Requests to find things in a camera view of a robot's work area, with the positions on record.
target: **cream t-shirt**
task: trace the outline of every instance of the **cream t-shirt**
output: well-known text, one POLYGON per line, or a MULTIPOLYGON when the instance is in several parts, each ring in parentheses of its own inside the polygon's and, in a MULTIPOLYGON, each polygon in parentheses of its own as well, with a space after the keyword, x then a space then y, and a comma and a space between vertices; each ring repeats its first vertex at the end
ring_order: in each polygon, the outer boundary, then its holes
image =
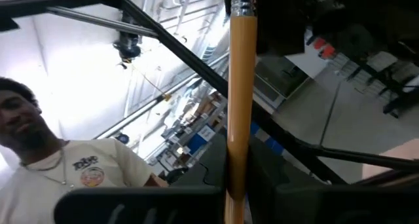
MULTIPOLYGON (((151 168, 131 149, 114 139, 70 141, 64 147, 67 185, 63 163, 53 170, 32 172, 19 168, 0 190, 0 223, 53 224, 57 201, 71 190, 85 187, 142 187, 151 168)), ((30 164, 48 168, 60 159, 60 152, 30 164)))

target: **necklace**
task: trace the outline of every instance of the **necklace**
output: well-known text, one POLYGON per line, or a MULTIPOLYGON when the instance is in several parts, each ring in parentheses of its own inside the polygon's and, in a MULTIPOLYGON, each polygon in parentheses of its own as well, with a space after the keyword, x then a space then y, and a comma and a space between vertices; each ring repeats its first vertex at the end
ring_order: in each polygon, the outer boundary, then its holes
MULTIPOLYGON (((41 168, 41 169, 28 168, 26 165, 23 165, 23 167, 28 172, 32 172, 34 174, 40 175, 40 176, 42 176, 42 177, 44 177, 44 178, 46 178, 46 179, 48 179, 50 181, 59 183, 61 185, 67 185, 67 163, 65 162, 65 153, 64 153, 64 148, 63 147, 60 147, 60 158, 58 159, 58 162, 56 164, 54 164, 52 167, 50 167, 50 168, 41 168), (57 179, 48 177, 48 176, 46 176, 44 174, 37 173, 37 172, 45 172, 45 171, 49 171, 49 170, 52 170, 54 168, 57 168, 58 165, 60 165, 61 161, 63 162, 63 177, 64 177, 63 181, 59 181, 57 179)), ((71 184, 69 187, 70 187, 70 189, 73 189, 74 188, 74 184, 71 184)))

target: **metal ferrule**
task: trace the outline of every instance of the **metal ferrule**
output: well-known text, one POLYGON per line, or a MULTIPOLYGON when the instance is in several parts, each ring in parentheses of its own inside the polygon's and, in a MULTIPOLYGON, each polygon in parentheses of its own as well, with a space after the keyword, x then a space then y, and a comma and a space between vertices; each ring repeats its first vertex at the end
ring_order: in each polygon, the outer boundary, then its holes
POLYGON ((231 0, 231 16, 256 16, 256 0, 231 0))

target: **wooden broom handle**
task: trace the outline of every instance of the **wooden broom handle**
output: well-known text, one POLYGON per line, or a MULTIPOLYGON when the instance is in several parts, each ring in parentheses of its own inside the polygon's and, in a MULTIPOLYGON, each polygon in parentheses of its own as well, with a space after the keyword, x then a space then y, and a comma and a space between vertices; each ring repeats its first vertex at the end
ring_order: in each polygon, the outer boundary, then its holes
POLYGON ((242 224, 255 75, 257 19, 252 10, 250 12, 243 12, 243 9, 234 10, 233 1, 228 74, 228 189, 225 223, 242 224))

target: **logo on shirt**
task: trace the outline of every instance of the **logo on shirt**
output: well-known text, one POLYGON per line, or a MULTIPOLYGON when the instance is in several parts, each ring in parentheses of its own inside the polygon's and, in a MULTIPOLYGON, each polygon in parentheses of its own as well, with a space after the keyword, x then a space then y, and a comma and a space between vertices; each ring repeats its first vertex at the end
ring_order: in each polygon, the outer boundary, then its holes
POLYGON ((91 167, 83 171, 80 181, 87 187, 97 187, 105 179, 105 173, 101 168, 91 167))
POLYGON ((98 157, 97 156, 90 156, 86 158, 82 158, 80 161, 73 163, 74 169, 76 171, 85 169, 89 167, 92 164, 98 163, 98 157))

